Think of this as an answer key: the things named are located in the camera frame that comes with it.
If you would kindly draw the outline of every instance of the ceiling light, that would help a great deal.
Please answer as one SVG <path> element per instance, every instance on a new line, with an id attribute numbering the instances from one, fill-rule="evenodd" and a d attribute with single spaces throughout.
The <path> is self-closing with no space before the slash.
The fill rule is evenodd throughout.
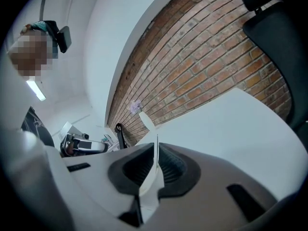
<path id="1" fill-rule="evenodd" d="M 34 91 L 34 93 L 36 94 L 38 99 L 40 99 L 41 101 L 44 101 L 46 99 L 44 94 L 41 92 L 41 90 L 39 89 L 39 87 L 35 83 L 35 81 L 27 80 L 27 84 Z"/>

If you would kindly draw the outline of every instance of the white table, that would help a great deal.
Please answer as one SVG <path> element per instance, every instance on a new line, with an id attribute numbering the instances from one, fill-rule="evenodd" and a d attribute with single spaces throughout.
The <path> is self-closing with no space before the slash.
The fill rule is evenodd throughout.
<path id="1" fill-rule="evenodd" d="M 138 144 L 170 143 L 214 155 L 236 165 L 281 200 L 301 186 L 308 154 L 288 125 L 240 89 L 168 121 Z"/>

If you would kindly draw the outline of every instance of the black slot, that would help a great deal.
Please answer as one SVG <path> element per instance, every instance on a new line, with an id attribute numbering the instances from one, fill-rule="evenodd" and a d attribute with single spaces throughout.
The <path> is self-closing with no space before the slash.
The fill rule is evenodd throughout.
<path id="1" fill-rule="evenodd" d="M 87 168 L 90 167 L 91 165 L 88 163 L 82 163 L 82 164 L 76 164 L 76 165 L 72 165 L 72 166 L 68 166 L 67 169 L 69 172 L 73 172 L 73 171 L 77 171 L 77 170 L 81 170 L 83 168 Z"/>
<path id="2" fill-rule="evenodd" d="M 243 186 L 232 184 L 227 190 L 245 215 L 247 221 L 251 222 L 265 213 L 259 203 L 244 189 Z"/>

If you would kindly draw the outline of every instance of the brick wall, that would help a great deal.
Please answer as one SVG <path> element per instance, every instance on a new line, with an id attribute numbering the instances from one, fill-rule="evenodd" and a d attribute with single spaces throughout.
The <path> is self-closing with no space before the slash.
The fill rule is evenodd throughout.
<path id="1" fill-rule="evenodd" d="M 291 105 L 285 81 L 241 29 L 252 16 L 242 0 L 172 0 L 131 54 L 108 125 L 113 129 L 122 123 L 125 139 L 134 145 L 148 129 L 127 109 L 130 100 L 140 99 L 157 125 L 234 87 L 285 118 Z"/>

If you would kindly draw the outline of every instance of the white ceiling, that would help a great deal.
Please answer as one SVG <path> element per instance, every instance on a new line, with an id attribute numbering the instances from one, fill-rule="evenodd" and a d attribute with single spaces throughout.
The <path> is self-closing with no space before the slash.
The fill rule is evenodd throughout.
<path id="1" fill-rule="evenodd" d="M 74 96 L 85 94 L 83 78 L 84 37 L 92 10 L 97 0 L 46 0 L 44 20 L 54 20 L 59 29 L 69 26 L 72 45 L 65 54 L 53 61 L 52 71 L 42 73 L 38 86 L 46 100 L 36 109 L 50 107 Z M 6 43 L 10 46 L 19 36 L 23 25 L 39 20 L 41 0 L 30 0 L 18 15 Z"/>

